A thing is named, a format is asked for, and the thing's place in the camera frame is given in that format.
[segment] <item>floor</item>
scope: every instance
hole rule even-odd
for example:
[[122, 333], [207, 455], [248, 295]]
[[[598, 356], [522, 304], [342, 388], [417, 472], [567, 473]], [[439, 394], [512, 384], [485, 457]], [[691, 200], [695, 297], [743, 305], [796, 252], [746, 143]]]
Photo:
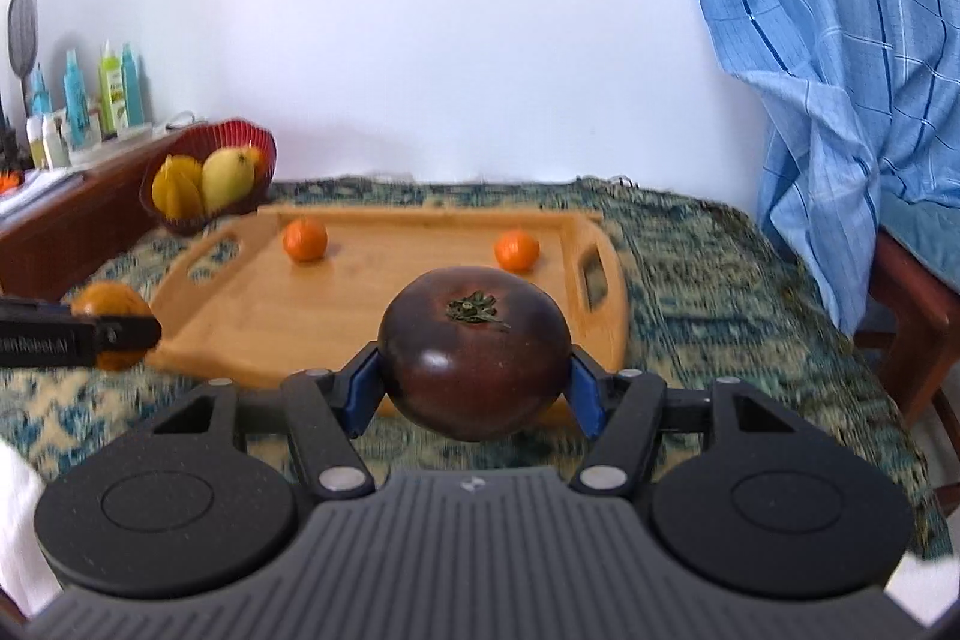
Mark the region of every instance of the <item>floor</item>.
[[[953, 405], [954, 410], [960, 410], [960, 365], [954, 366], [947, 381], [944, 382], [944, 393]], [[947, 434], [940, 426], [933, 408], [926, 411], [922, 418], [913, 427], [917, 444], [923, 449], [930, 469], [930, 482], [933, 485], [944, 485], [948, 482], [960, 482], [960, 459], [957, 459], [950, 448]], [[954, 550], [960, 550], [960, 510], [957, 510], [947, 519], [950, 528], [950, 537], [953, 540]]]

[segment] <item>green pear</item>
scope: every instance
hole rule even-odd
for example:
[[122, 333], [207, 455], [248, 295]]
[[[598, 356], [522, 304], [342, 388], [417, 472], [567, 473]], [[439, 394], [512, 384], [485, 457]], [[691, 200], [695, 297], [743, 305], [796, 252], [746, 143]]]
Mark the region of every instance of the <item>green pear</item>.
[[200, 177], [208, 214], [243, 199], [253, 189], [255, 173], [253, 156], [247, 148], [220, 148], [210, 153]]

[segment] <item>wooden tray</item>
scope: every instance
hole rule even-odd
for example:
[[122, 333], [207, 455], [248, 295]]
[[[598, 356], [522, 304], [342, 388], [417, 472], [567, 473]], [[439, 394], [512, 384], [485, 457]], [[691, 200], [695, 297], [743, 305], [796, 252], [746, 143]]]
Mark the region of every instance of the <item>wooden tray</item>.
[[[328, 228], [323, 261], [297, 266], [280, 234], [310, 215]], [[270, 205], [187, 249], [152, 297], [163, 339], [150, 366], [241, 386], [276, 387], [306, 367], [339, 369], [376, 339], [383, 311], [411, 280], [441, 266], [496, 266], [493, 244], [521, 227], [541, 244], [527, 279], [560, 305], [573, 341], [608, 371], [623, 367], [627, 290], [600, 215], [532, 210], [344, 208]], [[219, 242], [236, 255], [208, 279], [192, 266]], [[601, 281], [600, 295], [590, 282]], [[603, 280], [606, 293], [603, 295]], [[395, 414], [384, 399], [381, 414]], [[544, 422], [570, 420], [565, 400]]]

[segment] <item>patterned tablecloth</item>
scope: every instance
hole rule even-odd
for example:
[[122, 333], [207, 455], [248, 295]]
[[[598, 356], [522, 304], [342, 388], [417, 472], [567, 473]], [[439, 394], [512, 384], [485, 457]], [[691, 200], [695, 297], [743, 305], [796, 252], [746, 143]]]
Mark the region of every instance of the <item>patterned tablecloth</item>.
[[[738, 376], [830, 432], [902, 485], [916, 509], [913, 550], [950, 551], [926, 465], [896, 408], [853, 345], [830, 324], [812, 278], [782, 262], [745, 215], [731, 208], [629, 185], [585, 179], [568, 185], [429, 186], [342, 179], [277, 184], [272, 199], [354, 205], [501, 204], [599, 210], [627, 280], [627, 365], [675, 387]], [[150, 298], [186, 241], [157, 230], [108, 262], [97, 278], [126, 281]], [[229, 247], [221, 248], [229, 253]], [[209, 265], [224, 259], [214, 253]], [[129, 372], [0, 372], [0, 437], [46, 480], [70, 469], [191, 386], [144, 366]], [[264, 438], [251, 453], [282, 468], [285, 443]], [[530, 429], [467, 444], [402, 419], [378, 419], [357, 450], [382, 479], [392, 466], [485, 469], [552, 463], [568, 475], [584, 453], [562, 429]], [[693, 437], [664, 443], [659, 469], [696, 452]]]

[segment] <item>blue seat cushion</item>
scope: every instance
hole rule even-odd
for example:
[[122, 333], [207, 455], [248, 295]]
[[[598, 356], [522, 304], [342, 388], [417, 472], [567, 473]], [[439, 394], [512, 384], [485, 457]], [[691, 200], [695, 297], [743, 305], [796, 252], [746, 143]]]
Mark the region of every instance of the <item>blue seat cushion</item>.
[[883, 194], [880, 225], [930, 273], [960, 293], [960, 209]]

